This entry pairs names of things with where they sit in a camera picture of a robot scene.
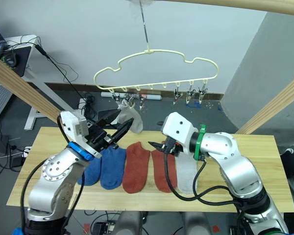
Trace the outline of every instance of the blue sock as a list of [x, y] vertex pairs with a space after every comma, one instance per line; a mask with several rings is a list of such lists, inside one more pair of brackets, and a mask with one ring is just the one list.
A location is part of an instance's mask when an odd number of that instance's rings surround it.
[[114, 189], [121, 185], [124, 174], [126, 150], [109, 147], [102, 152], [100, 183], [105, 189]]
[[[85, 184], [86, 186], [90, 186], [95, 184], [99, 180], [101, 171], [101, 158], [94, 158], [90, 161], [88, 167], [86, 167], [85, 173]], [[82, 178], [80, 178], [77, 183], [79, 185], [82, 184]]]

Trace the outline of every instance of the wooden beam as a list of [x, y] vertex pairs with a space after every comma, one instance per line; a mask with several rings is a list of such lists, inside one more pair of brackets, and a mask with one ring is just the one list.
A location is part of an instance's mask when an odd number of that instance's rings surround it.
[[251, 118], [236, 134], [250, 134], [294, 101], [294, 80]]
[[0, 84], [57, 123], [60, 110], [0, 60]]
[[165, 0], [230, 6], [294, 15], [294, 0]]

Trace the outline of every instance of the white plastic hanger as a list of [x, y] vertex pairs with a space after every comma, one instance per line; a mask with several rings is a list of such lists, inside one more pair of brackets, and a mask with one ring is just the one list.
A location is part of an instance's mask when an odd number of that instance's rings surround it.
[[[175, 50], [165, 50], [165, 49], [150, 49], [149, 47], [149, 42], [148, 42], [148, 37], [147, 37], [147, 30], [146, 30], [146, 24], [145, 24], [145, 19], [144, 19], [144, 12], [143, 12], [143, 7], [142, 7], [142, 3], [141, 0], [139, 0], [140, 3], [140, 8], [141, 8], [141, 13], [142, 13], [142, 19], [143, 19], [143, 25], [144, 25], [144, 30], [145, 30], [145, 38], [146, 38], [146, 42], [147, 42], [147, 50], [144, 50], [142, 52], [138, 52], [138, 53], [134, 53], [132, 55], [128, 55], [122, 59], [120, 59], [118, 61], [118, 65], [119, 67], [117, 69], [114, 69], [112, 67], [105, 67], [101, 70], [99, 70], [98, 72], [96, 72], [95, 76], [94, 76], [94, 82], [95, 85], [102, 89], [102, 90], [109, 90], [110, 92], [114, 93], [114, 89], [122, 89], [124, 92], [127, 92], [128, 88], [135, 88], [136, 90], [140, 91], [141, 87], [149, 87], [150, 89], [153, 89], [153, 87], [155, 85], [162, 85], [164, 88], [167, 87], [167, 84], [173, 84], [175, 83], [177, 87], [180, 86], [180, 83], [182, 82], [189, 82], [190, 85], [193, 85], [195, 81], [200, 81], [200, 80], [204, 80], [205, 83], [207, 83], [208, 80], [210, 79], [214, 79], [215, 77], [218, 76], [219, 74], [219, 67], [217, 65], [216, 62], [214, 62], [213, 60], [210, 59], [206, 59], [206, 58], [202, 58], [202, 57], [195, 57], [193, 60], [189, 61], [186, 60], [185, 58], [185, 54], [179, 51], [175, 51]], [[173, 54], [178, 54], [181, 55], [183, 57], [183, 62], [188, 63], [188, 64], [192, 64], [194, 63], [196, 60], [201, 60], [201, 61], [206, 61], [209, 62], [211, 64], [213, 64], [216, 69], [217, 72], [214, 76], [212, 77], [204, 77], [204, 78], [193, 78], [193, 79], [184, 79], [184, 80], [179, 80], [179, 81], [170, 81], [170, 82], [156, 82], [156, 83], [145, 83], [145, 84], [137, 84], [137, 85], [129, 85], [129, 86], [119, 86], [119, 87], [101, 87], [98, 82], [97, 82], [97, 77], [99, 74], [101, 74], [102, 72], [106, 71], [106, 70], [111, 70], [113, 72], [118, 72], [122, 69], [121, 63], [129, 58], [135, 57], [135, 56], [139, 56], [139, 55], [146, 55], [146, 54], [152, 54], [155, 52], [164, 52], [164, 53], [173, 53]]]

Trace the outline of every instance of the wooden tabletop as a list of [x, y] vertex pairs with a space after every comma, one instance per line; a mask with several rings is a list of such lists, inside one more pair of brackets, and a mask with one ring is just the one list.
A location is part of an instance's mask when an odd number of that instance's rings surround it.
[[[260, 135], [234, 135], [242, 155], [248, 157], [256, 166], [263, 180], [267, 192], [272, 196], [280, 212], [294, 212], [290, 188], [284, 173], [280, 156], [273, 136]], [[127, 148], [132, 143], [140, 141], [143, 148], [154, 150], [148, 141], [161, 142], [165, 136], [158, 131], [143, 131], [140, 134], [127, 133], [120, 141], [121, 148]], [[20, 197], [23, 184], [32, 169], [43, 159], [50, 155], [59, 153], [66, 146], [60, 130], [55, 127], [42, 127], [36, 137], [33, 147], [22, 170], [16, 180], [9, 200], [8, 206], [20, 206]], [[25, 205], [28, 194], [33, 185], [40, 177], [38, 170], [29, 182], [25, 195]], [[215, 185], [225, 185], [219, 171], [219, 166], [211, 159], [200, 175], [198, 182], [199, 190], [203, 191]], [[75, 199], [79, 185], [76, 184], [72, 199]], [[230, 200], [225, 190], [215, 190], [205, 195], [203, 199], [209, 201]], [[100, 182], [93, 186], [85, 186], [82, 196], [76, 206], [82, 210], [109, 210], [109, 211], [199, 211], [199, 212], [235, 212], [233, 205], [208, 206], [199, 201], [185, 202], [176, 198], [172, 193], [164, 193], [157, 189], [153, 178], [152, 158], [149, 159], [148, 177], [144, 189], [141, 192], [128, 194], [120, 186], [114, 190], [105, 190]]]

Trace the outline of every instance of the red sock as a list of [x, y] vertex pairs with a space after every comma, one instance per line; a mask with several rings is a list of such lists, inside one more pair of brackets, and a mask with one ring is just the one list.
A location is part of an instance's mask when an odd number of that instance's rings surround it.
[[123, 177], [123, 189], [128, 193], [141, 191], [147, 180], [150, 151], [142, 148], [140, 142], [126, 149], [126, 167]]
[[[153, 161], [153, 173], [157, 188], [162, 192], [171, 192], [165, 175], [165, 154], [158, 150], [151, 152]], [[177, 186], [175, 158], [172, 154], [168, 155], [169, 177], [173, 188]]]

